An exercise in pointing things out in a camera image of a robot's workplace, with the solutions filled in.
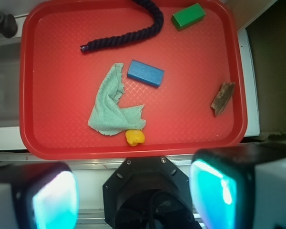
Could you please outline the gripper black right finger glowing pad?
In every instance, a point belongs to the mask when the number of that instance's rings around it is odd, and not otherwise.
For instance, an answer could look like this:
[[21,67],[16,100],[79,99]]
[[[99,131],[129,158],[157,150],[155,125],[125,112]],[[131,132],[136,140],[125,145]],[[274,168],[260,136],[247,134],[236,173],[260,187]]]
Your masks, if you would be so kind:
[[200,149],[189,187],[209,229],[286,229],[286,144]]

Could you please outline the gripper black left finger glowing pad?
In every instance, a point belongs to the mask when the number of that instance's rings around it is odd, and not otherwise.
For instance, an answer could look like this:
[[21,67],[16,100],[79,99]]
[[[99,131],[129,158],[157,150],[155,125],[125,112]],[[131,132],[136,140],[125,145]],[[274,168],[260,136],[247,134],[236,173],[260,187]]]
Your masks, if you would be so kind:
[[73,229],[75,174],[64,162],[0,166],[0,229]]

